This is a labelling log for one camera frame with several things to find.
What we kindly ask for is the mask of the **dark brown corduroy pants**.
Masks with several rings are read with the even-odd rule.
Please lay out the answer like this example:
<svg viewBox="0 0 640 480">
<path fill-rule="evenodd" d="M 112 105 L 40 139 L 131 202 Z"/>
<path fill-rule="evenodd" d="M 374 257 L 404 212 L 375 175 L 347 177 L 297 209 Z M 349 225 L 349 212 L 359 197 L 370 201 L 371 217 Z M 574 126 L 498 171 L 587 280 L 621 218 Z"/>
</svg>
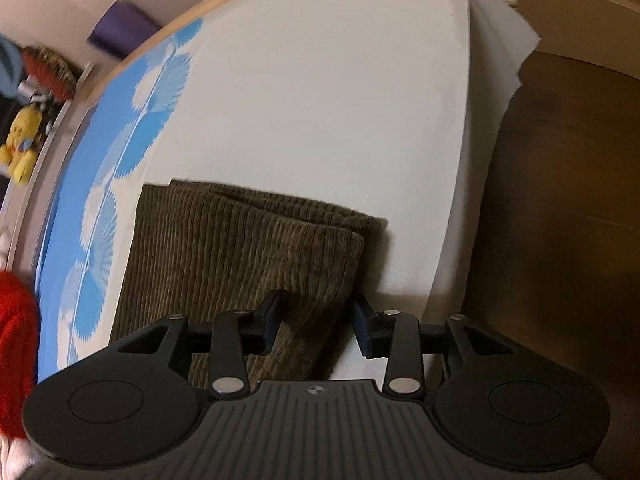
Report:
<svg viewBox="0 0 640 480">
<path fill-rule="evenodd" d="M 213 321 L 256 309 L 273 290 L 295 295 L 262 379 L 325 380 L 346 336 L 347 300 L 360 289 L 387 222 L 310 198 L 215 182 L 142 188 L 111 340 L 170 314 Z"/>
</svg>

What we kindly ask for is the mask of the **red knitted garment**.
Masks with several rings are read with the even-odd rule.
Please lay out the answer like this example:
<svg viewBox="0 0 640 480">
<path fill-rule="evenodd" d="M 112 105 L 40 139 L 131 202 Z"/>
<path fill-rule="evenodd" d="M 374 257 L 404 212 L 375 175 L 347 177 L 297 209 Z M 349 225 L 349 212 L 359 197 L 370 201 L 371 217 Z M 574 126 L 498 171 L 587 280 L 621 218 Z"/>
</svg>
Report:
<svg viewBox="0 0 640 480">
<path fill-rule="evenodd" d="M 23 405 L 36 380 L 39 318 L 35 297 L 9 271 L 1 272 L 1 434 L 25 439 Z"/>
</svg>

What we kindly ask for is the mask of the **yellow plush toy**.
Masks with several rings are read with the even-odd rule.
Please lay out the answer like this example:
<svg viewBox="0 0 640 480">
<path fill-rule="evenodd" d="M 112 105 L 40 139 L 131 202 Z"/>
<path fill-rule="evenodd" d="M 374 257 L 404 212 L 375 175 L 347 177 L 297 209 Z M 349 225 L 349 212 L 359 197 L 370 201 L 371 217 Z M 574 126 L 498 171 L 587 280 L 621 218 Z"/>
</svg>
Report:
<svg viewBox="0 0 640 480">
<path fill-rule="evenodd" d="M 24 106 L 13 119 L 6 142 L 1 145 L 1 163 L 17 185 L 26 184 L 35 169 L 42 147 L 42 118 L 38 105 Z"/>
</svg>

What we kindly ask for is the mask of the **white blue patterned bed sheet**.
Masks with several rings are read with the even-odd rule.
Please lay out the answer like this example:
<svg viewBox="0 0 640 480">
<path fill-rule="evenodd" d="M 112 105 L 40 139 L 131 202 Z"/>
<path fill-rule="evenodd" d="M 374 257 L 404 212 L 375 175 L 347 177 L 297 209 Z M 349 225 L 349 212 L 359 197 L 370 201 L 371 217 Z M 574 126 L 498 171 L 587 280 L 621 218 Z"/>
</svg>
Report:
<svg viewBox="0 0 640 480">
<path fill-rule="evenodd" d="M 367 295 L 462 306 L 502 118 L 538 35 L 501 0 L 231 0 L 104 89 L 36 275 L 38 375 L 103 348 L 143 185 L 213 181 L 384 218 Z"/>
</svg>

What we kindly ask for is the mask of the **red patterned plush toy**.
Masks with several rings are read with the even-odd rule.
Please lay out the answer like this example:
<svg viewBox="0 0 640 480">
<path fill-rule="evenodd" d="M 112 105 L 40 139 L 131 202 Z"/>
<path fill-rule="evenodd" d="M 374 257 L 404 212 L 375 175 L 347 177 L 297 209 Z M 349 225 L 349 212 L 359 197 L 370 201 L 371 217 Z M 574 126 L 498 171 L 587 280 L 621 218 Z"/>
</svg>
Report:
<svg viewBox="0 0 640 480">
<path fill-rule="evenodd" d="M 73 99 L 77 77 L 62 55 L 47 47 L 24 47 L 22 60 L 25 72 L 34 76 L 42 88 L 49 90 L 55 101 Z"/>
</svg>

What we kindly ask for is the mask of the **purple box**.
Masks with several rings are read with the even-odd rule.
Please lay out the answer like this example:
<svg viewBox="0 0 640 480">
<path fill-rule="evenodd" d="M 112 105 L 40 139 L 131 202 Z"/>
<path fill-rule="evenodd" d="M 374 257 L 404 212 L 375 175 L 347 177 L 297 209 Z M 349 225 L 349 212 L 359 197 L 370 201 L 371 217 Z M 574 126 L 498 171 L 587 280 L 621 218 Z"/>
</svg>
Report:
<svg viewBox="0 0 640 480">
<path fill-rule="evenodd" d="M 87 38 L 98 50 L 124 60 L 154 36 L 162 26 L 128 0 L 116 0 L 101 16 Z"/>
</svg>

